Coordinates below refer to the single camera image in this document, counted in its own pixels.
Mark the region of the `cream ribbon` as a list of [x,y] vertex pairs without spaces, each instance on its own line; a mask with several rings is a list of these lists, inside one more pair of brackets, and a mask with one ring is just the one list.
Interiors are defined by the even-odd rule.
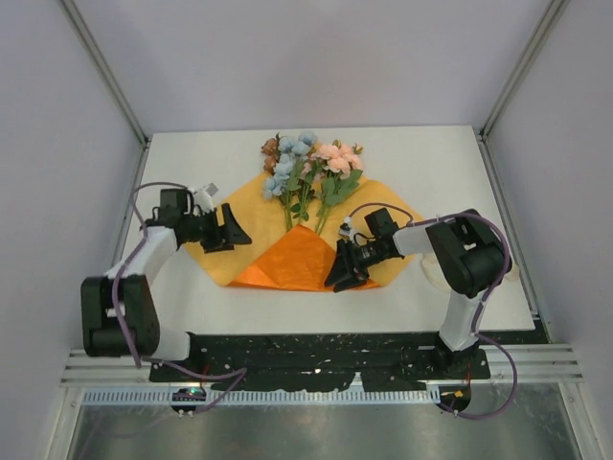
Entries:
[[[450,292],[451,287],[443,276],[443,271],[434,253],[425,254],[421,257],[420,268],[427,281],[435,288]],[[516,283],[520,279],[520,271],[513,267],[504,277],[505,282]]]

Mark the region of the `fake flower bouquet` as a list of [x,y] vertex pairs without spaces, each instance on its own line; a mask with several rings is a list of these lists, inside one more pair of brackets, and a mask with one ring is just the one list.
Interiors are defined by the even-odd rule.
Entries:
[[261,186],[265,200],[277,200],[283,210],[284,230],[293,227],[293,220],[301,215],[300,207],[293,202],[301,190],[301,174],[314,152],[317,136],[312,131],[303,131],[297,138],[277,133],[261,146],[263,170],[266,178]]

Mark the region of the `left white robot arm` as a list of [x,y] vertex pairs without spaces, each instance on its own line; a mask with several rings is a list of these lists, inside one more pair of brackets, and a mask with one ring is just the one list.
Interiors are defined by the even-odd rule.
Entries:
[[103,275],[81,283],[82,342],[90,357],[131,356],[137,365],[147,358],[171,360],[174,374],[193,381],[203,374],[205,359],[190,349],[188,333],[161,325],[151,293],[153,282],[186,243],[197,243],[212,253],[252,240],[229,204],[215,206],[214,184],[200,189],[162,185],[152,216],[144,219],[135,213],[142,231],[135,248]]

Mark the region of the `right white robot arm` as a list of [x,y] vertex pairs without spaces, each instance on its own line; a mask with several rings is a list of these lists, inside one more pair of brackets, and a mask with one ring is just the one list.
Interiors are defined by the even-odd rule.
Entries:
[[511,252],[503,232],[474,209],[399,226],[382,207],[365,221],[371,236],[362,244],[357,242],[351,217],[341,224],[325,286],[335,292],[362,287],[374,265],[434,254],[451,292],[428,365],[443,377],[458,376],[477,356],[485,306],[511,270]]

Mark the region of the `orange wrapping paper sheet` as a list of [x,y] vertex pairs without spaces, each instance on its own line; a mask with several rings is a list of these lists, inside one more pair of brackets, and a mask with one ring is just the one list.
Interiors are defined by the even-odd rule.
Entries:
[[261,196],[266,177],[264,172],[259,174],[226,198],[239,225],[252,239],[250,245],[215,253],[204,252],[198,243],[185,245],[197,265],[220,287],[325,292],[339,227],[355,208],[367,202],[374,204],[352,216],[353,227],[365,235],[369,229],[364,217],[383,203],[393,206],[390,215],[400,226],[409,218],[421,220],[385,184],[361,178],[357,190],[331,210],[320,235],[314,231],[316,218],[286,231],[281,204]]

